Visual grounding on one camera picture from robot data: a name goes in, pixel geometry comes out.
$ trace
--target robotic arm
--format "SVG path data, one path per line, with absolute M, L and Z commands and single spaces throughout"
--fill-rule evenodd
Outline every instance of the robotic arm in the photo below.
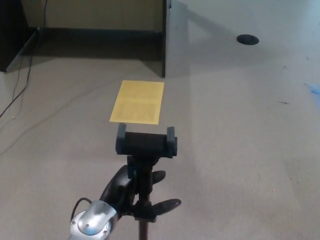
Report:
M 138 220 L 139 239 L 147 240 L 148 223 L 181 204 L 179 199 L 155 205 L 149 201 L 153 185 L 166 176 L 165 171 L 152 172 L 153 166 L 162 157 L 177 155 L 173 127 L 168 128 L 167 135 L 160 135 L 126 132 L 126 125 L 121 123 L 115 148 L 118 155 L 127 155 L 127 165 L 114 175 L 99 200 L 71 220 L 69 240 L 108 240 L 123 216 Z M 139 195 L 139 200 L 133 205 L 135 195 Z

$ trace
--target wall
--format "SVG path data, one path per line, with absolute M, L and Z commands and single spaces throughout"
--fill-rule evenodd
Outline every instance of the wall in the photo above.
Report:
M 43 24 L 45 0 L 21 0 L 30 27 Z M 48 0 L 46 27 L 162 30 L 162 0 Z

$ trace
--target yellow paper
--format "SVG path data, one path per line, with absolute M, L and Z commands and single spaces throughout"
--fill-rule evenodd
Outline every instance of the yellow paper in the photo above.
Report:
M 110 122 L 159 124 L 164 82 L 122 81 Z

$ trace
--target cable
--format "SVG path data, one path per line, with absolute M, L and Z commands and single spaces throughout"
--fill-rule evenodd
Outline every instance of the cable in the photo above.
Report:
M 71 213 L 70 222 L 72 221 L 72 219 L 74 219 L 76 210 L 77 210 L 79 204 L 80 204 L 82 201 L 87 201 L 89 204 L 92 204 L 92 201 L 91 201 L 89 198 L 86 198 L 86 197 L 80 198 L 80 199 L 76 202 L 76 204 L 74 205 L 74 207 L 73 207 L 73 210 L 72 210 L 72 213 Z
M 21 92 L 10 102 L 10 104 L 3 110 L 3 112 L 0 114 L 0 118 L 6 113 L 6 111 L 11 107 L 11 105 L 24 93 L 24 91 L 27 89 L 29 82 L 30 82 L 30 73 L 31 73 L 31 67 L 32 67 L 32 61 L 34 59 L 34 54 L 35 54 L 35 50 L 39 48 L 40 43 L 42 41 L 42 37 L 43 37 L 43 33 L 44 33 L 44 28 L 46 26 L 46 14 L 47 14 L 47 4 L 48 4 L 48 0 L 45 0 L 45 4 L 44 4 L 44 9 L 43 9 L 43 25 L 42 28 L 40 30 L 40 34 L 39 34 L 39 39 L 38 42 L 35 46 L 35 48 L 32 51 L 31 54 L 31 58 L 30 58 L 30 62 L 29 62 L 29 70 L 28 70 L 28 74 L 26 77 L 26 84 L 24 86 L 24 88 L 21 90 Z

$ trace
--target black mount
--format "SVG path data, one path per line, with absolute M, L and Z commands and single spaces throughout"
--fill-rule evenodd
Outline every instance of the black mount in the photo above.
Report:
M 153 185 L 162 181 L 165 171 L 152 172 L 160 158 L 177 156 L 178 139 L 175 128 L 168 127 L 166 135 L 126 132 L 126 125 L 119 124 L 115 150 L 118 155 L 127 155 L 127 174 L 133 180 L 133 194 L 139 195 L 126 215 L 139 221 L 139 239 L 148 239 L 148 223 L 155 223 L 157 216 L 170 212 L 181 204 L 179 199 L 170 199 L 152 205 L 150 194 Z

